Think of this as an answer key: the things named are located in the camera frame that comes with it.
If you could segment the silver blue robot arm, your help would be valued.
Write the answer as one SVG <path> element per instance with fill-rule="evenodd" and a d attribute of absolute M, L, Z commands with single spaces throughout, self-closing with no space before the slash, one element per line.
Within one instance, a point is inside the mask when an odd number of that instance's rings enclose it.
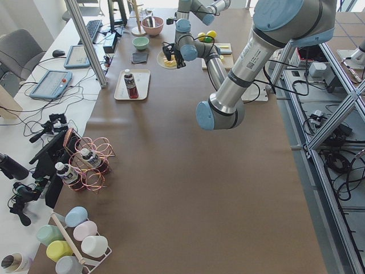
<path fill-rule="evenodd" d="M 221 44 L 215 42 L 216 33 L 211 31 L 194 37 L 190 33 L 191 24 L 187 18 L 168 18 L 166 24 L 175 24 L 175 41 L 164 43 L 164 64 L 180 69 L 186 66 L 186 62 L 200 58 L 205 64 L 211 84 L 215 90 L 219 90 L 228 75 L 221 60 Z"/>
<path fill-rule="evenodd" d="M 252 35 L 233 67 L 225 71 L 217 47 L 192 37 L 189 14 L 209 25 L 229 6 L 230 1 L 215 1 L 209 6 L 200 1 L 179 1 L 176 11 L 177 66 L 202 58 L 216 89 L 196 108 L 197 123 L 205 130 L 231 129 L 242 122 L 245 110 L 241 97 L 276 50 L 287 44 L 318 45 L 329 41 L 334 33 L 335 1 L 258 1 Z"/>

